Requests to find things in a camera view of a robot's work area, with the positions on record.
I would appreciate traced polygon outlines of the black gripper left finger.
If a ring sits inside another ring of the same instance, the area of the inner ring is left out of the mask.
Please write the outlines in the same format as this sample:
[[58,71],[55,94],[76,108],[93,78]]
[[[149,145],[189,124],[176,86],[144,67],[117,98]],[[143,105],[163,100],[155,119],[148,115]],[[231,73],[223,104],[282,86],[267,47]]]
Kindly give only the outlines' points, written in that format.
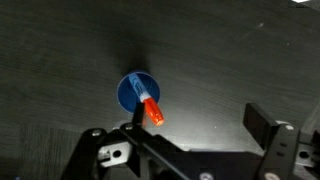
[[145,121],[145,105],[137,103],[133,113],[132,124],[137,127],[143,127]]

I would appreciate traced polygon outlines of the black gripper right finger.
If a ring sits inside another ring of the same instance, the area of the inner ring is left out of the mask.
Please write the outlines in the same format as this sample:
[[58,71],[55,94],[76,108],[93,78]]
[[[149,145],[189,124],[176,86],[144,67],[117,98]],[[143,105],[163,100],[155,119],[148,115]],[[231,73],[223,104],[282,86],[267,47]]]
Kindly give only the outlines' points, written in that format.
[[255,103],[246,104],[243,125],[263,150],[270,147],[279,128],[279,124]]

